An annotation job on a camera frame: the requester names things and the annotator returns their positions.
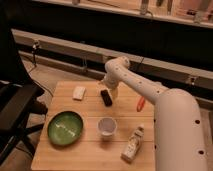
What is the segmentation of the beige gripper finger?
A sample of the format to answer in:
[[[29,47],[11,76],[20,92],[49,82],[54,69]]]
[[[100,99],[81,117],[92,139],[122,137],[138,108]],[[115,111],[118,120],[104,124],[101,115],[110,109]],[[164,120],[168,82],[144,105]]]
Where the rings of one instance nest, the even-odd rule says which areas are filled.
[[[118,97],[118,88],[110,89],[110,94],[113,100],[115,100]]]

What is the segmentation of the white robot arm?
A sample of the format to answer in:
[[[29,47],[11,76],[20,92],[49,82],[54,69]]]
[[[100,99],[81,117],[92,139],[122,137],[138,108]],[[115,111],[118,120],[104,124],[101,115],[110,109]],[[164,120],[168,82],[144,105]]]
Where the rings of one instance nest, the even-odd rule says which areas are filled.
[[[208,171],[201,113],[195,97],[137,75],[129,67],[125,56],[107,61],[103,83],[114,90],[123,82],[154,105],[156,171]]]

